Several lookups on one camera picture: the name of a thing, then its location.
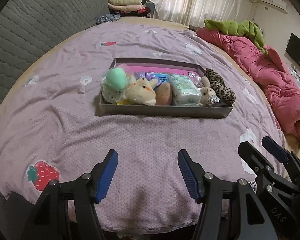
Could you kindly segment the plush bunny pink dress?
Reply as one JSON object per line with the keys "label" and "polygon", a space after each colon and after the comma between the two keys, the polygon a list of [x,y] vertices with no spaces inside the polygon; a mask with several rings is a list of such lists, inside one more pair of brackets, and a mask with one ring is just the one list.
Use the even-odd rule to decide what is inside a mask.
{"label": "plush bunny pink dress", "polygon": [[201,78],[202,88],[200,104],[203,106],[212,106],[220,102],[220,98],[216,95],[215,91],[211,88],[210,81],[207,77]]}

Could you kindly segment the dark floral fabric bundle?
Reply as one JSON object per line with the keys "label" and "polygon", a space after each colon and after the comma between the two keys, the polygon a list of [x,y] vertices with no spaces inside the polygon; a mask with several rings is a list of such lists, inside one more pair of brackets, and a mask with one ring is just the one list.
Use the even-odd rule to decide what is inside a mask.
{"label": "dark floral fabric bundle", "polygon": [[99,24],[103,24],[103,23],[115,22],[115,21],[118,21],[120,18],[121,18],[120,15],[106,14],[106,15],[98,16],[95,19],[95,24],[99,25]]}

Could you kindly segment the floral white scrunchie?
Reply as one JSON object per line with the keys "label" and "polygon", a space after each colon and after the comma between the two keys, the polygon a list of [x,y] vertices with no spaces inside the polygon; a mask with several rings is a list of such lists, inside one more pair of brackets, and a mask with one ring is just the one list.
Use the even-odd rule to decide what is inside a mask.
{"label": "floral white scrunchie", "polygon": [[110,88],[106,82],[106,79],[103,79],[101,82],[101,94],[105,102],[115,105],[118,102],[123,102],[126,100],[124,92]]}

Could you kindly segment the white wall air conditioner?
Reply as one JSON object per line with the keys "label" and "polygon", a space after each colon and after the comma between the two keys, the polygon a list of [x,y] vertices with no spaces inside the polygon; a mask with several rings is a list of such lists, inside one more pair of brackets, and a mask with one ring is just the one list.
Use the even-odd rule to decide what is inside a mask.
{"label": "white wall air conditioner", "polygon": [[260,0],[263,3],[267,3],[269,5],[272,5],[276,9],[281,10],[284,13],[288,13],[287,11],[287,3],[283,0]]}

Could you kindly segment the brown makeup sponge egg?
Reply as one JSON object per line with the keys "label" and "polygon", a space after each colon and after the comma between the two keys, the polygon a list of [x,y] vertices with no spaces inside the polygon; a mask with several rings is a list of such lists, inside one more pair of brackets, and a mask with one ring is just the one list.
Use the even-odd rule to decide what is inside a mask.
{"label": "brown makeup sponge egg", "polygon": [[168,82],[162,83],[156,90],[156,105],[169,106],[172,103],[172,90]]}

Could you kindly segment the pink red comforter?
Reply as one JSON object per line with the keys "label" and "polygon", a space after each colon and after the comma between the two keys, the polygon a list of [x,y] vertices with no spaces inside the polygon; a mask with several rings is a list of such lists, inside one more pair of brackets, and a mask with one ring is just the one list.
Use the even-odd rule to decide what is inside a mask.
{"label": "pink red comforter", "polygon": [[285,134],[300,141],[300,89],[277,51],[262,53],[248,38],[200,28],[196,34],[223,49],[263,90]]}

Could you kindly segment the grey quilted sofa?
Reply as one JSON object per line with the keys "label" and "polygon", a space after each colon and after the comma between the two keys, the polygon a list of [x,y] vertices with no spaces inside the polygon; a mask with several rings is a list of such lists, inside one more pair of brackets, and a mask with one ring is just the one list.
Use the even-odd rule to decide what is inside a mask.
{"label": "grey quilted sofa", "polygon": [[9,0],[0,12],[0,105],[27,68],[108,12],[108,0]]}

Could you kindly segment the plush bunny purple dress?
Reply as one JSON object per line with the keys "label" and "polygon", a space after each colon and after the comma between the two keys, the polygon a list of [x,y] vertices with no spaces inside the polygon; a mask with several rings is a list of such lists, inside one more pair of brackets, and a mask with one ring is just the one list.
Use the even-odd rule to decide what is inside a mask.
{"label": "plush bunny purple dress", "polygon": [[158,84],[156,78],[150,81],[145,77],[138,80],[134,76],[128,77],[129,85],[124,90],[124,98],[130,105],[154,106],[156,103],[156,93],[154,88]]}

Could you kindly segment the green sponge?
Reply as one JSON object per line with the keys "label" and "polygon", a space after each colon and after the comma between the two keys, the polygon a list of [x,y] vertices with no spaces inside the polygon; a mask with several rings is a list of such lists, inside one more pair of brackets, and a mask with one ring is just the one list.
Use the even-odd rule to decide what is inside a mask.
{"label": "green sponge", "polygon": [[104,75],[101,86],[122,92],[128,86],[128,76],[121,67],[110,68]]}

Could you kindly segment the lilac patterned bed quilt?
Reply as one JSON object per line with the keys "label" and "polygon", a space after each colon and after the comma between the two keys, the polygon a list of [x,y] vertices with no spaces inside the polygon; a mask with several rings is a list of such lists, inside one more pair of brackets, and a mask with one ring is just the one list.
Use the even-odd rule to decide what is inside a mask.
{"label": "lilac patterned bed quilt", "polygon": [[[224,119],[97,116],[102,77],[119,57],[214,69],[236,94],[233,110]],[[47,53],[6,96],[0,106],[0,192],[35,203],[40,191],[27,176],[36,163],[70,181],[114,149],[119,164],[106,199],[96,206],[102,228],[169,232],[196,224],[200,213],[181,176],[178,151],[186,149],[220,179],[252,181],[237,148],[248,141],[261,149],[266,135],[285,143],[263,94],[209,43],[189,30],[106,23]]]}

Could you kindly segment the shallow grey cardboard box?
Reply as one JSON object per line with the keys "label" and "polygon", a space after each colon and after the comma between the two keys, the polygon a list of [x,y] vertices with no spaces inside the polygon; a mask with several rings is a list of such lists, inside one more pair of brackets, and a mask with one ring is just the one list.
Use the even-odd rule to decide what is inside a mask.
{"label": "shallow grey cardboard box", "polygon": [[[205,69],[193,63],[143,58],[115,58],[109,68],[118,67],[121,64],[142,66],[165,66],[177,69],[198,68],[205,74]],[[106,103],[103,96],[99,99],[99,108],[102,115],[146,115],[146,116],[172,116],[187,118],[221,119],[227,117],[233,109],[232,105],[218,103],[216,106],[144,106],[144,105],[114,105]]]}

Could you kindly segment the green garment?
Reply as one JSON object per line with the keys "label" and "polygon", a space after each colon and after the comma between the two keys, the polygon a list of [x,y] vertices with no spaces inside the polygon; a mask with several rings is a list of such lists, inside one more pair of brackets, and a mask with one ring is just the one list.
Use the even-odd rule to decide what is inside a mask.
{"label": "green garment", "polygon": [[268,53],[268,51],[264,49],[265,41],[258,25],[250,20],[245,20],[242,23],[236,21],[204,20],[204,24],[208,30],[218,30],[228,36],[246,37],[262,53]]}

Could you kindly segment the stack of folded clothes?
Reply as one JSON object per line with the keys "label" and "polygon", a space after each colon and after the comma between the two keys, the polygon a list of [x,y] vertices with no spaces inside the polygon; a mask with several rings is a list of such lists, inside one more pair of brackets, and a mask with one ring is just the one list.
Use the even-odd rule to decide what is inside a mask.
{"label": "stack of folded clothes", "polygon": [[111,14],[121,17],[151,18],[152,10],[147,2],[148,0],[108,0],[108,8]]}

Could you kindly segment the leopard print scrunchie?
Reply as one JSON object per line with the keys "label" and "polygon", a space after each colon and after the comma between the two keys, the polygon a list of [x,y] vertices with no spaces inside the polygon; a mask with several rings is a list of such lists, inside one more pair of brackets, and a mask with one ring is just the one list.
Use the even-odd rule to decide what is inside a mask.
{"label": "leopard print scrunchie", "polygon": [[235,93],[229,87],[226,87],[223,78],[214,69],[206,68],[205,76],[210,81],[211,88],[221,100],[229,105],[236,101]]}

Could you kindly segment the pink and blue book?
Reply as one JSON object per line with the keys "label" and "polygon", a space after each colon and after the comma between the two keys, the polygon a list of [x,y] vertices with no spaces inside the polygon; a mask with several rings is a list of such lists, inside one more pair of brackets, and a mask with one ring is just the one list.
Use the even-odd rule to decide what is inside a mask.
{"label": "pink and blue book", "polygon": [[147,72],[147,73],[165,73],[165,74],[178,74],[178,75],[186,75],[190,78],[193,78],[195,76],[202,77],[204,76],[204,73],[200,69],[177,69],[177,68],[168,68],[165,66],[142,66],[142,65],[126,65],[121,67],[126,72],[132,73],[132,72]]}

